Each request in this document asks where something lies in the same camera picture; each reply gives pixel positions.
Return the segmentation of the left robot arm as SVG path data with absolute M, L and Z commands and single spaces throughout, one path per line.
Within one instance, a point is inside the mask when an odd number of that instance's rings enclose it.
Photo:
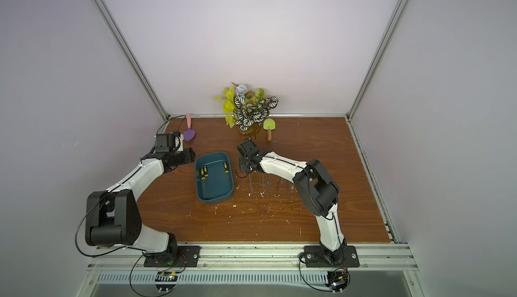
M 154 258 L 179 256 L 175 235 L 144 225 L 137 200 L 163 174 L 194 162 L 195 152 L 185 149 L 183 142 L 184 135 L 178 131 L 157 134 L 152 150 L 134 170 L 108 189 L 89 195 L 86 215 L 81 221 L 87 245 L 127 247 Z

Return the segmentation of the teal plastic storage box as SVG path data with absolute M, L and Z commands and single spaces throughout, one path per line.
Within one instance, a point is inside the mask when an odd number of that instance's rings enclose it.
M 223 162 L 228 163 L 228 167 L 230 168 L 229 176 L 225 173 Z M 201 169 L 204 166 L 207 166 L 207 172 L 209 175 L 209 199 L 202 199 Z M 195 162 L 195 172 L 197 198 L 203 203 L 213 205 L 226 201 L 233 196 L 234 179 L 230 165 L 230 158 L 225 152 L 218 151 L 201 156 Z

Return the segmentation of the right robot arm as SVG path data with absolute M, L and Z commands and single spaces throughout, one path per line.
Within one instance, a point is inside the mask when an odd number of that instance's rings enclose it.
M 304 206 L 317 221 L 321 258 L 328 265 L 345 263 L 347 242 L 338 217 L 339 186 L 319 160 L 301 162 L 260 150 L 252 139 L 237 146 L 240 171 L 272 174 L 294 184 Z

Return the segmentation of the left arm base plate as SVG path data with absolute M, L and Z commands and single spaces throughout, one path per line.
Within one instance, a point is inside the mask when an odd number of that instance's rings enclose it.
M 144 267 L 196 267 L 201 255 L 201 246 L 180 245 L 161 253 L 144 254 Z

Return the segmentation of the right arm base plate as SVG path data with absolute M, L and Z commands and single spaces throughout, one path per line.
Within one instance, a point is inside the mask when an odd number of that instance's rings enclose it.
M 360 266 L 358 253 L 354 246 L 330 251 L 322 245 L 308 245 L 299 254 L 302 264 L 307 267 L 357 268 Z

